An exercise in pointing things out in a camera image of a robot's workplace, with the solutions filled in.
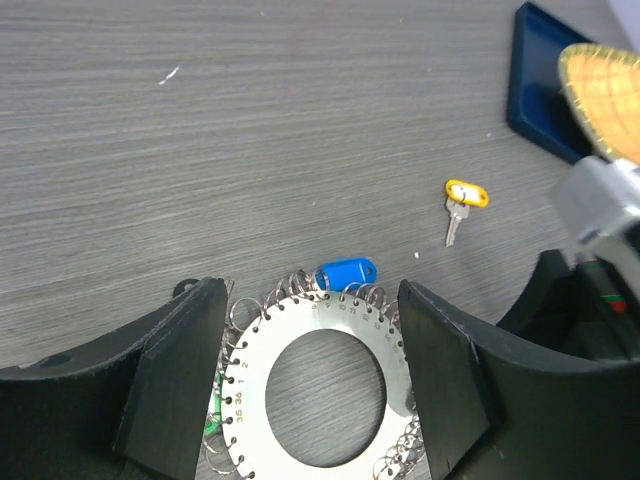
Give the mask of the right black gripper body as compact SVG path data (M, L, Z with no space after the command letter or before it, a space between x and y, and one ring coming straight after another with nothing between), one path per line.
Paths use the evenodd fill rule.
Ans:
M498 326L525 340L589 360L639 358L639 300L614 266L558 250L542 252Z

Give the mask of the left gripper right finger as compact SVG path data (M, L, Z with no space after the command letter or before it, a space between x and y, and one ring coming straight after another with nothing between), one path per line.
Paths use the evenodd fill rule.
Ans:
M435 479L635 479L639 366L551 350L398 290L404 350Z

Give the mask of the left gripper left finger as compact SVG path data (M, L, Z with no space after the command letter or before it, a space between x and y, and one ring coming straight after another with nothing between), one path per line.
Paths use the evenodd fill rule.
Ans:
M1 372L5 479L195 476L228 302L204 278L88 343Z

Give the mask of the green key tag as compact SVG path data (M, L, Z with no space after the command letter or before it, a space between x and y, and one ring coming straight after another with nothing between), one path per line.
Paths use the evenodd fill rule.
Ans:
M217 388L212 390L204 425L204 438L212 438L221 430L221 397Z

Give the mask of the yellow key tag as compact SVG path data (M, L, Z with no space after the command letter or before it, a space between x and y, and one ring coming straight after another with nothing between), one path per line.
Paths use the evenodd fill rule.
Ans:
M490 196L483 187L456 179L448 180L444 191L447 196L445 208L449 214L445 246L451 247L455 242L459 224L469 216L470 209L487 207Z

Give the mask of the blue key tag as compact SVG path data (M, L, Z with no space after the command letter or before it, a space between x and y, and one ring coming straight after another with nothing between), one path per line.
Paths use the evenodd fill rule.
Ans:
M317 285L328 291L341 291L349 285L358 287L375 283L377 276L377 266L366 257L325 263L314 274Z

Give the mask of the black key fob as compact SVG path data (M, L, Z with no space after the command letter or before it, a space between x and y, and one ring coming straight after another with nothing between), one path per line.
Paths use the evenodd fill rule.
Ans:
M183 295L186 291L193 288L199 282L198 279L195 278L186 278L178 282L172 291L172 297L177 298Z

